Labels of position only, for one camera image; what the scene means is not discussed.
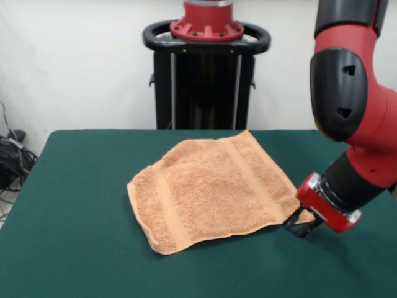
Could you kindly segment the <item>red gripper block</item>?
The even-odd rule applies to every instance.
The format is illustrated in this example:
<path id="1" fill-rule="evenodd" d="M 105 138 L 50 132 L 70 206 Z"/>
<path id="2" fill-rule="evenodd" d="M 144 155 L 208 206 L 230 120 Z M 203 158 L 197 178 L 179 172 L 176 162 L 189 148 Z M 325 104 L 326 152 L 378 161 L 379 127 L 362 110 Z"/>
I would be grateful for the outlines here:
<path id="1" fill-rule="evenodd" d="M 299 225 L 293 229 L 293 234 L 305 238 L 314 229 L 325 223 L 337 233 L 351 229 L 362 217 L 360 210 L 346 212 L 339 210 L 326 196 L 322 187 L 323 178 L 316 172 L 310 174 L 298 188 L 297 199 L 301 206 L 297 208 L 284 222 L 286 229 L 292 229 L 303 211 L 307 210 L 314 216 L 314 221 Z"/>

